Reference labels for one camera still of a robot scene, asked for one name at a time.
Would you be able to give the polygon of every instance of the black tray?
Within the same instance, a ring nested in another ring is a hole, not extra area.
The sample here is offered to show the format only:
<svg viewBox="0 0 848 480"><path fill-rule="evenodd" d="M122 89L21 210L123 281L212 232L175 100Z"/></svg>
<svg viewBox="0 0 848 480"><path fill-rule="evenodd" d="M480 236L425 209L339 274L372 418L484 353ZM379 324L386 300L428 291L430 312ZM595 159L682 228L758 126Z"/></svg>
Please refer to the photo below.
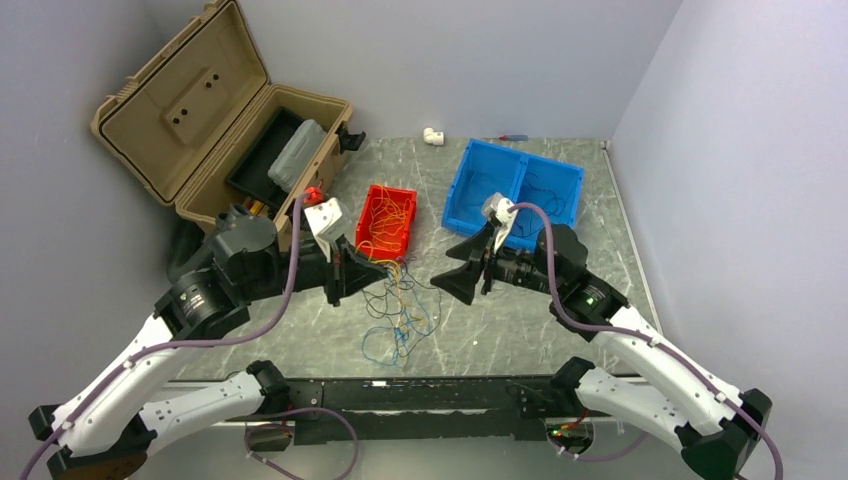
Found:
<svg viewBox="0 0 848 480"><path fill-rule="evenodd" d="M280 108L227 177L227 184L278 211L289 196L268 177L268 169L291 140L303 119Z"/></svg>

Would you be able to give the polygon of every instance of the white plastic part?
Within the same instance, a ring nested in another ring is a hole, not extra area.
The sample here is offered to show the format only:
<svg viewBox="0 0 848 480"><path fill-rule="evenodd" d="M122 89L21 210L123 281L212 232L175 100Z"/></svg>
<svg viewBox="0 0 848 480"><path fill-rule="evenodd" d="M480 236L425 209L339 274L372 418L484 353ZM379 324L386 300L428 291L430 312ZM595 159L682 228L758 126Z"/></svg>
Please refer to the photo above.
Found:
<svg viewBox="0 0 848 480"><path fill-rule="evenodd" d="M67 416L80 404L95 385L114 368L123 365L127 357L144 347L172 339L165 322L152 314L145 320L141 331L123 352L91 382L79 395L53 412L54 429L65 423ZM94 455L109 449L121 436L124 427L138 413L145 400L157 392L200 353L198 348L162 350L137 362L115 378L100 396L74 421L74 428L59 438L60 446L67 446L72 457Z"/></svg>
<svg viewBox="0 0 848 480"><path fill-rule="evenodd" d="M693 362L685 353L664 338L635 308L622 308L610 319L616 327L637 330L661 342L680 353L715 386L737 405L742 404L739 389L714 376L703 367ZM701 435L711 435L722 430L719 422L723 418L732 419L735 413L723 403L715 399L715 395L683 365L671 356L648 345L648 343L631 337L611 332L601 332L595 335L592 342L618 356L623 362L632 366L645 380L657 388L663 395L680 409L692 427Z"/></svg>
<svg viewBox="0 0 848 480"><path fill-rule="evenodd" d="M500 250L512 230L512 224L515 223L515 217L518 212L510 212L509 209L515 205L512 200L504 197L501 193L493 193L486 203L483 204L483 217L491 218L492 215L500 222L501 226L495 232L494 252Z"/></svg>
<svg viewBox="0 0 848 480"><path fill-rule="evenodd" d="M148 430L156 430L147 455L218 422L255 413L263 401L261 388L256 377L242 372L203 390L145 404L139 415Z"/></svg>
<svg viewBox="0 0 848 480"><path fill-rule="evenodd" d="M335 249L336 240L344 235L352 224L350 213L335 197L309 207L304 212L306 212L306 221L309 222L315 242L324 252L327 261L332 261L332 251Z"/></svg>
<svg viewBox="0 0 848 480"><path fill-rule="evenodd" d="M656 388L633 385L596 367L583 375L576 393L584 407L635 425L676 451L683 448L674 429L687 418Z"/></svg>
<svg viewBox="0 0 848 480"><path fill-rule="evenodd" d="M445 144L445 132L437 132L430 127L424 129L424 143L441 146Z"/></svg>

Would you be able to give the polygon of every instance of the white pipe fitting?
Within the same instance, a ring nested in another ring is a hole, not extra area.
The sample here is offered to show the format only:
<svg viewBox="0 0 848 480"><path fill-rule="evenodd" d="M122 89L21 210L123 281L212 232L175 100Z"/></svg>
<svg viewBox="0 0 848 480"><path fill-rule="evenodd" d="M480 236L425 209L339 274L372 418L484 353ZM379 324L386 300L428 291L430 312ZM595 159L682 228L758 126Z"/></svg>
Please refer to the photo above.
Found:
<svg viewBox="0 0 848 480"><path fill-rule="evenodd" d="M424 143L429 143L430 145L444 145L445 144L445 132L437 132L430 127L424 129Z"/></svg>

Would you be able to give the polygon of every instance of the toolbox lid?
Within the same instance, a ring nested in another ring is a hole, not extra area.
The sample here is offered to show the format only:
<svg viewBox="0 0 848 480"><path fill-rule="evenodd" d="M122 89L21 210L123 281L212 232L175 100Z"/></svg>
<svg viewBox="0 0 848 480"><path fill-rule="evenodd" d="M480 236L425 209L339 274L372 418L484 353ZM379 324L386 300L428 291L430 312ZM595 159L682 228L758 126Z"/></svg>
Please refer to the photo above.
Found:
<svg viewBox="0 0 848 480"><path fill-rule="evenodd" d="M91 129L160 202L172 205L267 83L238 3L217 0L107 98Z"/></svg>

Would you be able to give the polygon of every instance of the toolbox latch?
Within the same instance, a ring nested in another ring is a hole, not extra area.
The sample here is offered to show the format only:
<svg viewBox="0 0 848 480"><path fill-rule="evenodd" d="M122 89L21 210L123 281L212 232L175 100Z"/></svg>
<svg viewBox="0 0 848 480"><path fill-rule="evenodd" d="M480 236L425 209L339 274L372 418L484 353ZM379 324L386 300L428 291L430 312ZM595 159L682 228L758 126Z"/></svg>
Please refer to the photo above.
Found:
<svg viewBox="0 0 848 480"><path fill-rule="evenodd" d="M347 125L342 125L336 130L336 134L339 136L339 152L343 153L347 150L357 151L359 147L362 146L362 142L365 141L365 132L362 133L348 133Z"/></svg>

